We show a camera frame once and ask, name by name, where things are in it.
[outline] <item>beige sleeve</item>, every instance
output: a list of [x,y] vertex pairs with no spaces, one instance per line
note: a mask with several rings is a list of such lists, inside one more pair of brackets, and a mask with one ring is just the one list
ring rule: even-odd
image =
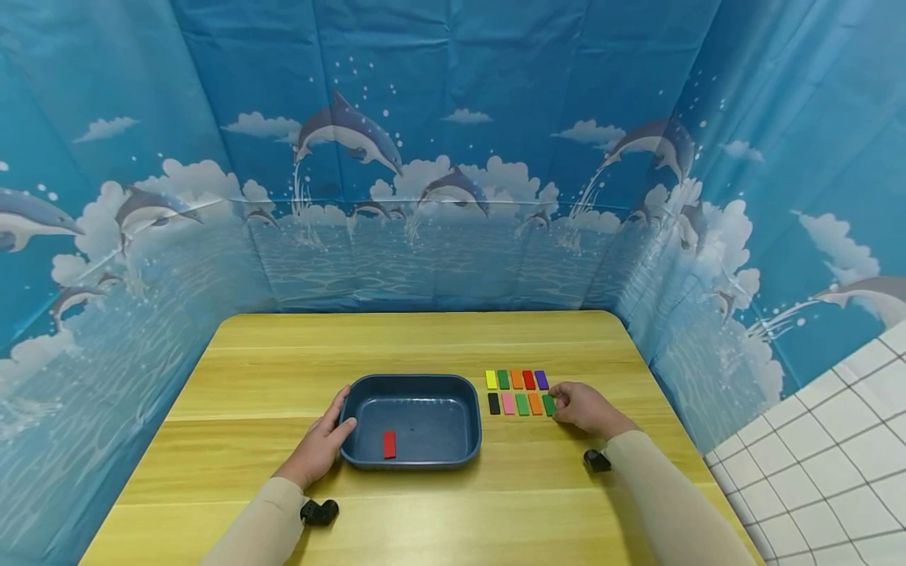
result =
[[239,514],[201,566],[283,566],[302,535],[299,486],[272,477]]
[[648,435],[625,432],[605,453],[629,487],[661,566],[755,564],[729,523]]

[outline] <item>white tiled wall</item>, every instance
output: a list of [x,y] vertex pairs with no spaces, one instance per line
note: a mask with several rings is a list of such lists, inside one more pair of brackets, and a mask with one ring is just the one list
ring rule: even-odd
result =
[[906,323],[705,461],[768,566],[906,565]]

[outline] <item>orange block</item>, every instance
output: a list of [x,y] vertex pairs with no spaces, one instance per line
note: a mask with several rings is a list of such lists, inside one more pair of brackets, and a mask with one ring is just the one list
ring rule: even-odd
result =
[[532,408],[533,415],[543,415],[545,410],[541,407],[541,398],[538,397],[537,393],[528,394],[528,404]]
[[522,371],[519,371],[518,369],[511,369],[510,383],[513,384],[513,389],[524,389],[525,385],[522,381]]

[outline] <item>purple block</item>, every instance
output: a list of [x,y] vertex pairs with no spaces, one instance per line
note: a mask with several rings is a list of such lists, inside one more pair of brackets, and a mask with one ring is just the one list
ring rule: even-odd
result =
[[550,389],[551,386],[547,385],[547,374],[543,369],[535,370],[535,381],[538,382],[539,389]]

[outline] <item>left hand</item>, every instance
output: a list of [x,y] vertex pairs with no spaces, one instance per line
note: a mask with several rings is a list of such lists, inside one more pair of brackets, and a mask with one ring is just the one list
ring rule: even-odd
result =
[[347,385],[333,398],[327,412],[314,421],[299,446],[274,472],[274,477],[284,477],[304,491],[331,469],[340,454],[340,446],[355,429],[355,417],[347,418],[338,427],[335,425],[348,395]]

